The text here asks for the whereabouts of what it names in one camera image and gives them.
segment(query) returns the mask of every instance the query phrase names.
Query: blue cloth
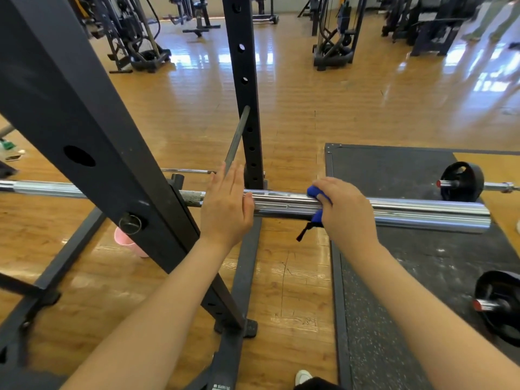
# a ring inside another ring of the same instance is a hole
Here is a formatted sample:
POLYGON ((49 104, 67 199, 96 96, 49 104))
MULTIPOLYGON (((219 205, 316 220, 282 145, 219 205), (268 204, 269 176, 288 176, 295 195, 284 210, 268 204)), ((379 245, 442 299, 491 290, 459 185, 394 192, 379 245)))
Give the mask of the blue cloth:
MULTIPOLYGON (((307 195, 309 197, 316 198, 318 194, 322 194, 323 196, 327 197, 325 193, 323 193, 320 189, 318 189, 316 186, 311 186, 307 189, 307 195)), ((321 223, 321 217, 323 216, 323 209, 320 209, 317 211, 313 218, 310 220, 312 223, 321 223)))

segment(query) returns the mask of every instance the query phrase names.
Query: person's legs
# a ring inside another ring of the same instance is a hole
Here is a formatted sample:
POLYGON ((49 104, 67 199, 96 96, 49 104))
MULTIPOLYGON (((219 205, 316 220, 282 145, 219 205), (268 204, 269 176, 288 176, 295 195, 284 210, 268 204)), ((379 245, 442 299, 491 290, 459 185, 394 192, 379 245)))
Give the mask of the person's legs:
POLYGON ((520 1, 517 1, 515 4, 513 4, 509 17, 506 20, 504 20, 500 24, 500 26, 497 27, 495 32, 493 32, 489 36, 489 39, 493 42, 500 41, 504 33, 508 30, 508 28, 511 27, 511 25, 515 22, 516 19, 518 19, 518 16, 520 16, 520 1))
POLYGON ((464 34, 462 36, 462 39, 466 41, 480 41, 480 38, 482 37, 486 29, 489 27, 489 25, 493 22, 493 20, 495 20, 502 8, 510 1, 511 0, 492 0, 488 10, 486 11, 486 14, 482 18, 480 25, 477 27, 477 29, 474 32, 464 34))
POLYGON ((294 390, 344 390, 334 383, 325 379, 313 376, 305 370, 298 371, 296 374, 294 390))

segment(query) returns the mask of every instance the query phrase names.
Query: wall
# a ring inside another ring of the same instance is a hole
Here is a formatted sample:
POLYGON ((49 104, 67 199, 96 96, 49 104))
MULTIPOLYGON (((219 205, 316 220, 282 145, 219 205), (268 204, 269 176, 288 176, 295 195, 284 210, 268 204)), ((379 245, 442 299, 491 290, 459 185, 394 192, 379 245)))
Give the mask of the wall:
MULTIPOLYGON (((168 16, 168 14, 176 14, 176 6, 170 4, 168 0, 150 0, 159 18, 168 16)), ((299 12, 307 0, 274 0, 275 13, 284 12, 299 12)), ((145 9, 147 16, 152 17, 150 8, 148 7, 146 0, 141 0, 142 6, 145 9)), ((265 10, 266 12, 270 9, 270 0, 266 0, 265 10)), ((256 2, 253 3, 253 13, 256 13, 256 2)), ((224 16, 222 8, 222 0, 207 0, 207 10, 210 16, 222 17, 224 16)))

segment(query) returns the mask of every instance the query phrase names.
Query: shoe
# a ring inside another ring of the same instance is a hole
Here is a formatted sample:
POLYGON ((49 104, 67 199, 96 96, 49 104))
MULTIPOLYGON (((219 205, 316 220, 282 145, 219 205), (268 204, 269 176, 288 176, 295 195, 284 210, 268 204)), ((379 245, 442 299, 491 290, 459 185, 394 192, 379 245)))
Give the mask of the shoe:
POLYGON ((294 385, 298 386, 299 384, 302 384, 303 382, 306 382, 306 381, 308 381, 309 379, 312 379, 312 378, 313 378, 313 376, 310 374, 309 371, 300 370, 296 374, 294 385))
POLYGON ((463 39, 464 41, 479 42, 480 41, 480 36, 475 35, 474 33, 470 32, 468 34, 464 34, 461 37, 461 39, 463 39))
POLYGON ((491 35, 489 36, 489 41, 496 44, 497 42, 500 41, 501 38, 502 38, 501 34, 498 34, 497 32, 492 32, 491 35))

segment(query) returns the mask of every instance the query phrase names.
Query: pink bucket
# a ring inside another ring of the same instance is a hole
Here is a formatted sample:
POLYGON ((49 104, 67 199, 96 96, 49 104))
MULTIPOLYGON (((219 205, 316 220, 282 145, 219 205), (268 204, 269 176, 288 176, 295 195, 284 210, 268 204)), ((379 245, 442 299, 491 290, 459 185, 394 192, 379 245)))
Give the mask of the pink bucket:
POLYGON ((114 241, 116 244, 124 246, 125 248, 130 249, 139 257, 149 257, 144 250, 142 250, 137 244, 132 241, 132 239, 127 236, 121 229, 118 227, 114 232, 114 241))

